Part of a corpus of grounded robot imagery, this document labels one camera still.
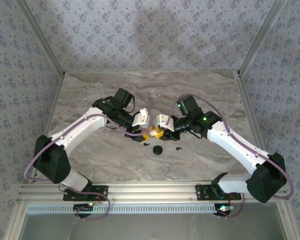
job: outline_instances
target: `glass panel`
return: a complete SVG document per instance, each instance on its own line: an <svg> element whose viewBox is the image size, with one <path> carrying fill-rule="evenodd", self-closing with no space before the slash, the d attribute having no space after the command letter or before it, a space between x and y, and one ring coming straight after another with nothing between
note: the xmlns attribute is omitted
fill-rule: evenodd
<svg viewBox="0 0 300 240"><path fill-rule="evenodd" d="M241 215L110 214L78 221L74 214L28 215L20 240L284 240L275 203L248 203Z"/></svg>

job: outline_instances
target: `patterned wallpaper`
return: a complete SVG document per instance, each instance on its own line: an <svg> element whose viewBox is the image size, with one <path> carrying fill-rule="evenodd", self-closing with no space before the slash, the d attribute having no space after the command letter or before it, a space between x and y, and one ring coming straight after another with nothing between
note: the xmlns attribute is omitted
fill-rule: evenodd
<svg viewBox="0 0 300 240"><path fill-rule="evenodd" d="M286 159L300 223L300 0L288 0L244 80L267 150Z"/></svg>
<svg viewBox="0 0 300 240"><path fill-rule="evenodd" d="M0 239L59 83L13 0L0 0Z"/></svg>
<svg viewBox="0 0 300 240"><path fill-rule="evenodd" d="M239 69L273 0L26 0L65 72Z"/></svg>

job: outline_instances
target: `black cap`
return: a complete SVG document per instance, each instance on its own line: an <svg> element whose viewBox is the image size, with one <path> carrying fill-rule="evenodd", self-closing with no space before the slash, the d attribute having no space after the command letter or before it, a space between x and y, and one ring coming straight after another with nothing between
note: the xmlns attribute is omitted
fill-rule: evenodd
<svg viewBox="0 0 300 240"><path fill-rule="evenodd" d="M154 153L155 155L162 154L162 152L163 152L163 149L162 149L161 146L159 146L159 145L154 146L154 148L153 148L153 153Z"/></svg>

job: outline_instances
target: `wire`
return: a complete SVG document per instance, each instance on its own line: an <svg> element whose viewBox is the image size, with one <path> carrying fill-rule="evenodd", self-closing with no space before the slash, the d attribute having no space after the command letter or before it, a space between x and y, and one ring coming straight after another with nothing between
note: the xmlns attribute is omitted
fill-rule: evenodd
<svg viewBox="0 0 300 240"><path fill-rule="evenodd" d="M174 107L176 106L178 100L186 97L186 96L193 96L193 97L196 97L198 99L200 99L201 101L205 102L206 104L208 104L210 107L212 107L218 114L219 116L222 118L222 121L223 121L223 124L225 126L225 129L227 131L227 133L232 137L233 140L235 140L240 146L242 146L244 149L248 150L249 152L253 153L254 155L256 156L259 156L261 157L263 160L269 162L272 166L274 166L276 169L278 169L280 171L280 173L282 173L282 175L286 178L286 180L288 181L289 185L290 185L290 193L286 196L278 196L278 195L274 195L274 197L276 198L279 198L279 199L288 199L290 198L293 194L294 194L294 191L295 191L295 187L292 183L292 180L291 178L289 177L289 175L278 165L276 164L274 161L272 161L271 159L269 159L268 157L266 156L263 156L261 154L259 154L257 151L253 150L252 148L248 147L247 145L245 145L243 142L241 142L238 138L236 138L236 136L234 136L232 133L231 133L231 130L228 126L228 123L227 123L227 120L226 118L223 116L223 114L212 104L210 103L208 100L198 96L198 95L195 95L195 94L191 94L191 93L185 93L185 94L182 94L181 96L179 96L172 104L172 107L170 109L170 113L169 113L169 117L167 119L167 122L166 122L166 125L168 125L170 119L171 119L171 116L172 116L172 112L174 110Z"/></svg>
<svg viewBox="0 0 300 240"><path fill-rule="evenodd" d="M109 198L102 194L102 193L99 193L99 192L91 192L91 191L78 191L78 190L75 190L73 189L72 187L67 187L68 189L70 189L71 191L77 193L77 194L83 194L83 195L97 195L99 200L100 200L100 197L103 197L107 202L108 202L108 207L106 208L106 211L104 214L102 214L101 216L97 216L97 217L89 217L89 218L82 218L79 216L79 212L82 210L82 208L84 207L79 207L77 210L76 210L76 217L78 220L83 220L83 221L91 221L91 220L99 220L99 219L103 219L105 216L108 215L110 209L111 209L111 203L110 203L110 200Z"/></svg>
<svg viewBox="0 0 300 240"><path fill-rule="evenodd" d="M217 210L217 212L218 212L219 214L224 215L224 218L225 218L225 219L233 219L233 218L237 217L238 215L240 215L240 214L243 212L243 210L244 210L244 208L245 208L245 205L246 205L246 197L245 197L245 194L242 193L242 204L241 204L241 207L240 207L239 211L238 211L236 214L234 214L234 215L232 215L232 216L227 216L227 215L226 215L224 212L222 212L222 211Z"/></svg>
<svg viewBox="0 0 300 240"><path fill-rule="evenodd" d="M133 109L131 111L128 111L128 114L132 113L135 110L135 107L136 107L135 96L132 96L132 100L133 100Z"/></svg>
<svg viewBox="0 0 300 240"><path fill-rule="evenodd" d="M235 197L231 193L229 193L229 197L234 200L234 208L236 208L237 200L235 199Z"/></svg>
<svg viewBox="0 0 300 240"><path fill-rule="evenodd" d="M194 132L192 132L192 131L188 131L190 134L192 134L193 136L195 136L197 139L202 139L203 138L203 136L198 136L198 135L196 135Z"/></svg>
<svg viewBox="0 0 300 240"><path fill-rule="evenodd" d="M114 130L114 129L117 129L116 127L109 127L108 125L104 125L106 128L108 129L111 129L111 130Z"/></svg>
<svg viewBox="0 0 300 240"><path fill-rule="evenodd" d="M61 186L61 185L63 185L63 184L60 183L60 184L58 185L58 189L59 189L60 192L64 192L64 193L65 193L66 191L60 189L60 186Z"/></svg>
<svg viewBox="0 0 300 240"><path fill-rule="evenodd" d="M139 114L140 112L139 111L137 111L135 114L133 114L133 117L135 117L137 114Z"/></svg>
<svg viewBox="0 0 300 240"><path fill-rule="evenodd" d="M79 120L78 122L76 122L73 126L69 127L64 133L62 133L59 137L57 137L56 139L52 140L51 142L49 142L45 147L43 147L35 156L34 158L30 161L30 163L28 164L28 166L26 166L24 173L23 173L23 177L27 180L36 180L36 181L43 181L43 182L51 182L49 179L44 179L44 178L34 178L34 177L29 177L27 176L29 169L31 168L31 166L36 162L36 160L48 149L50 148L53 144L55 144L56 142L58 142L61 138L64 138L66 135L68 135L73 129L75 129L76 127L78 127L79 125L81 125L82 123L84 123L85 121L88 121L91 118L95 118L95 117L102 117L107 119L110 123L112 123L119 131L123 132L124 134L127 134L129 136L142 136L143 134L147 133L149 131L149 128L152 125L152 120L153 117L150 113L150 111L148 110L147 107L143 106L143 108L145 108L148 113L149 113L149 124L147 126L147 128L140 133L131 133L128 132L124 129L122 129L119 124L117 124L116 122L114 122L112 119L110 119L108 116L103 115L103 114L91 114L89 116L87 116L86 118L82 118L81 120Z"/></svg>

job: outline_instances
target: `marble surface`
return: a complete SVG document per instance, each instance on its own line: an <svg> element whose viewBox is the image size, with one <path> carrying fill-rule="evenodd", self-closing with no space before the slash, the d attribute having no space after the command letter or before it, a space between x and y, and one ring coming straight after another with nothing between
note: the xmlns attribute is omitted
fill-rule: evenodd
<svg viewBox="0 0 300 240"><path fill-rule="evenodd" d="M95 100L113 96L118 88L135 95L136 111L146 105L154 115L168 114L173 100L181 94L200 95L224 113L237 133L253 142L232 71L66 74L50 135L74 122ZM198 104L204 112L211 110L200 100ZM178 109L173 113L181 117ZM245 172L221 147L189 133L182 134L180 141L152 138L150 143L144 146L124 137L118 130L104 127L78 145L69 160L74 169L93 182L212 180L222 172ZM161 155L153 153L155 145L162 146Z"/></svg>

